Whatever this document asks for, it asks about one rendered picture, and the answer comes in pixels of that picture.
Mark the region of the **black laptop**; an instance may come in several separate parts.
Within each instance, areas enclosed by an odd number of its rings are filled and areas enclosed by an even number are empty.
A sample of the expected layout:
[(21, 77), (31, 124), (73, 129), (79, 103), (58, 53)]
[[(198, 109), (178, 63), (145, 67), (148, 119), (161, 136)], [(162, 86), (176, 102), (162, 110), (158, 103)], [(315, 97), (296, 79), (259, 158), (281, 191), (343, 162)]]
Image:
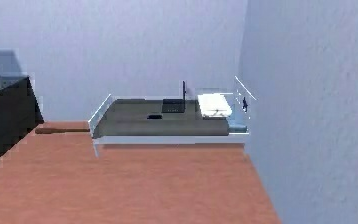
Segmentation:
[(163, 113), (184, 113), (186, 109), (186, 82), (182, 82), (181, 99), (164, 99), (162, 103)]

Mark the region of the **white pillow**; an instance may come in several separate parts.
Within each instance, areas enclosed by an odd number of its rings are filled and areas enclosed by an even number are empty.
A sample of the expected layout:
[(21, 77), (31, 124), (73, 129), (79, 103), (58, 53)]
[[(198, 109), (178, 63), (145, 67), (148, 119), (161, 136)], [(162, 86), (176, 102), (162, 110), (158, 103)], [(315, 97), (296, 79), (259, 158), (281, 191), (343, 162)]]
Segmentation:
[(219, 93), (200, 94), (198, 103), (203, 117), (226, 118), (232, 114), (225, 96)]

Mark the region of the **white bed with grey blanket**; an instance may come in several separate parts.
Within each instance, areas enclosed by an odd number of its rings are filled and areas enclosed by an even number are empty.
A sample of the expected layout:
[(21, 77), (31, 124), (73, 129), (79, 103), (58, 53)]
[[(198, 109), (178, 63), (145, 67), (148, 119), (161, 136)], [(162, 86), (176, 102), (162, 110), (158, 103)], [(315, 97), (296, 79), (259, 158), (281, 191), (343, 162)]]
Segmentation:
[[(219, 93), (225, 96), (232, 109), (226, 118), (207, 118), (200, 112), (200, 94)], [(243, 97), (248, 111), (243, 110)], [(237, 77), (229, 89), (186, 86), (184, 113), (163, 113), (164, 99), (173, 96), (123, 98), (108, 95), (88, 120), (93, 147), (100, 145), (184, 145), (184, 144), (238, 144), (250, 135), (253, 109), (257, 98)], [(161, 114), (162, 119), (147, 119), (150, 114)]]

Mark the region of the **black chest of drawers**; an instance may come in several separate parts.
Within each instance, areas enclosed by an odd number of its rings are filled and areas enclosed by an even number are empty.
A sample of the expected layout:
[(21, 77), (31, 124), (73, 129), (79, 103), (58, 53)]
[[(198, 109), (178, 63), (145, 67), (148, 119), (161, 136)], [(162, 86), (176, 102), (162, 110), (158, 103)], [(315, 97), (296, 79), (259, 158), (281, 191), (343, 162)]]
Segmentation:
[(29, 77), (19, 77), (0, 90), (0, 157), (44, 119)]

